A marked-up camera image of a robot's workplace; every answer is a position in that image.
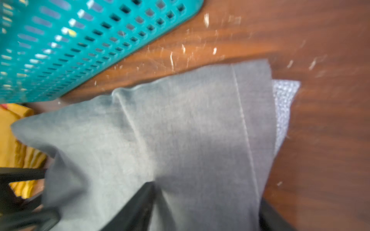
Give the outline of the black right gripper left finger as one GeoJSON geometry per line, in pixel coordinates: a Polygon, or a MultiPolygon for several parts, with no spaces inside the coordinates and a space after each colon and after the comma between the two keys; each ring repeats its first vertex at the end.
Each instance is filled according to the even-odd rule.
{"type": "Polygon", "coordinates": [[[148,231],[155,199],[155,183],[143,184],[102,231],[148,231]]]}

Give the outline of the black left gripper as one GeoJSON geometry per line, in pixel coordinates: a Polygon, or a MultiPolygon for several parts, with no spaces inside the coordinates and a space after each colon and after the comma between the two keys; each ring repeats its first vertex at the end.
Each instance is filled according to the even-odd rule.
{"type": "Polygon", "coordinates": [[[45,178],[46,169],[1,167],[1,230],[21,231],[34,228],[36,231],[50,231],[61,219],[57,208],[43,208],[42,193],[29,199],[16,196],[10,184],[45,178]]]}

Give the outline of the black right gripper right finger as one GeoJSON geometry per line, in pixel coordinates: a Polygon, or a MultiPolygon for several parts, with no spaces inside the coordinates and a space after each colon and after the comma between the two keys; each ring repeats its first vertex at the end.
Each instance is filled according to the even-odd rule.
{"type": "Polygon", "coordinates": [[[261,231],[297,231],[264,198],[259,209],[261,231]]]}

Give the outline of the yellow cartoon pillowcase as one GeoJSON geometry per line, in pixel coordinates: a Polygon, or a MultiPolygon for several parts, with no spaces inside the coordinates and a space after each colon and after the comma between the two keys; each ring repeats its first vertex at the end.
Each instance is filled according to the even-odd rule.
{"type": "Polygon", "coordinates": [[[11,125],[34,111],[18,104],[1,104],[1,167],[43,168],[47,155],[21,143],[13,134],[11,125]]]}

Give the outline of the teal plastic laundry basket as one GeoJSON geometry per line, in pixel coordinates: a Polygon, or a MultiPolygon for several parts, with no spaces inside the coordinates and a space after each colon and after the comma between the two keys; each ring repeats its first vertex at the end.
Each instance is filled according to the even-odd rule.
{"type": "Polygon", "coordinates": [[[196,15],[203,1],[1,1],[1,103],[52,101],[196,15]]]}

